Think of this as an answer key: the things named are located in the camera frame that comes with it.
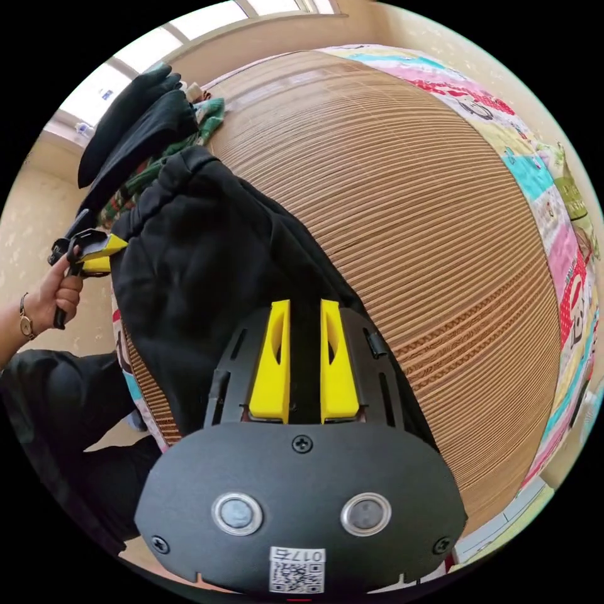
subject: wristwatch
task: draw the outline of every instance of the wristwatch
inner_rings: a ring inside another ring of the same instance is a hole
[[[19,304],[19,326],[21,327],[21,333],[31,342],[36,334],[33,333],[33,325],[31,319],[25,314],[25,296],[27,292],[22,295],[21,303]]]

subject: person's leg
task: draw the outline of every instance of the person's leg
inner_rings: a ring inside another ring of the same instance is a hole
[[[160,450],[153,437],[85,452],[135,407],[115,353],[29,350],[0,379],[15,434],[43,484],[99,545],[117,555]]]
[[[100,522],[120,541],[139,536],[138,500],[161,451],[152,436],[128,447],[105,447],[74,460],[74,487]]]
[[[135,409],[115,352],[76,357],[27,350],[6,366],[3,382],[36,429],[67,455],[98,442]]]

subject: window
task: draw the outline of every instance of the window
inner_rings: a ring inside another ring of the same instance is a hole
[[[143,72],[180,46],[179,40],[160,27],[131,42],[116,52],[115,57],[132,69]]]
[[[134,40],[115,53],[114,58],[119,61],[109,61],[95,69],[65,99],[55,119],[68,123],[70,127],[75,121],[96,126],[115,97],[138,73],[164,60],[187,40],[195,40],[226,25],[278,13],[335,12],[335,4],[332,5],[330,0],[314,0],[313,3],[305,0],[247,0],[241,5],[243,8],[237,0],[218,2],[184,14]]]
[[[96,126],[115,97],[129,83],[129,77],[103,64],[65,99],[60,108],[79,120]]]
[[[300,10],[296,0],[248,0],[248,2],[260,16]]]
[[[193,40],[209,31],[217,30],[243,19],[247,19],[247,15],[242,8],[234,0],[228,0],[228,2],[219,2],[185,14],[171,21],[171,23],[190,40]]]
[[[329,0],[315,0],[316,9],[321,14],[333,14],[333,6]]]

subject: label sticker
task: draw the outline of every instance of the label sticker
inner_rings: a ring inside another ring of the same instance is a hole
[[[271,547],[273,593],[323,593],[325,591],[325,550]]]

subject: black trousers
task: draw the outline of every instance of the black trousers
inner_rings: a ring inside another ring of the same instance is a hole
[[[4,369],[9,419],[41,481],[112,554],[139,535],[134,515],[160,450],[151,436],[86,452],[134,410],[115,353],[28,350]]]

